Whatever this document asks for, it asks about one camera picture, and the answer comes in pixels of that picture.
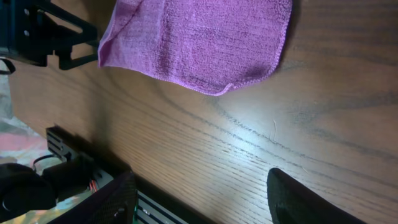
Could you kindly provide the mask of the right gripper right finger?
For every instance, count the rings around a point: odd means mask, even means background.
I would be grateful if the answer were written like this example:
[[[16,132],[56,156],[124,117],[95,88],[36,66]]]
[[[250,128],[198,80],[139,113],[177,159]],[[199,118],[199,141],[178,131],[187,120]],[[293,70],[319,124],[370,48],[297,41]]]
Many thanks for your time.
[[[268,172],[267,199],[276,224],[364,224],[278,168]]]

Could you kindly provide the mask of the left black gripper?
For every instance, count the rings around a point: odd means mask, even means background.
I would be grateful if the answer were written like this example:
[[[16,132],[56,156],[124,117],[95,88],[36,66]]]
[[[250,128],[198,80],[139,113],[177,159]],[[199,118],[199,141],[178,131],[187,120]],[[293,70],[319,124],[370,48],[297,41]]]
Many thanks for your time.
[[[43,28],[39,20],[43,12],[81,29],[78,33],[67,27],[63,37],[53,39],[52,43],[62,46],[54,50],[58,57],[58,67],[70,70],[98,60],[98,54],[90,54],[72,58],[73,46],[86,43],[92,47],[98,46],[97,28],[89,22],[69,13],[49,0],[1,0],[1,64],[13,67],[13,60],[38,66],[47,66],[47,54],[43,50],[34,49],[33,45],[42,38]]]

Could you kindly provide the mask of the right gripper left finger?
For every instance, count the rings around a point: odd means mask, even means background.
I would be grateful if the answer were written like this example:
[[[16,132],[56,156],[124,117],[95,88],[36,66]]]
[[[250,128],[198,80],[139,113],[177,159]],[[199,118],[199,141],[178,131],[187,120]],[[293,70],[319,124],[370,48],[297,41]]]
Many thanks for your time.
[[[136,182],[125,172],[49,224],[132,224]]]

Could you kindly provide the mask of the purple microfiber cloth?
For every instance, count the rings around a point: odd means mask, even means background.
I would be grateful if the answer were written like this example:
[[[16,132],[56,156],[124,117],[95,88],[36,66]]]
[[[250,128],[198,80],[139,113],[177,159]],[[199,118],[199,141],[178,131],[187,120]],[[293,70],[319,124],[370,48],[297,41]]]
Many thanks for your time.
[[[272,75],[292,6],[291,0],[121,0],[98,64],[219,96]]]

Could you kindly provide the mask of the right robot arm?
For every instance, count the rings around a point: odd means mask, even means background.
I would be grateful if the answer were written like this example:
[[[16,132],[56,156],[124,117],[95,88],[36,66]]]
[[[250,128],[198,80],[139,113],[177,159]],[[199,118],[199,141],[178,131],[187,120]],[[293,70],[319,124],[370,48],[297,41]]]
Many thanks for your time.
[[[53,223],[211,223],[211,220],[127,170],[99,185],[83,157],[38,174],[17,163],[1,165],[1,221],[50,210],[86,190],[93,194]],[[361,223],[278,168],[267,176],[272,223]]]

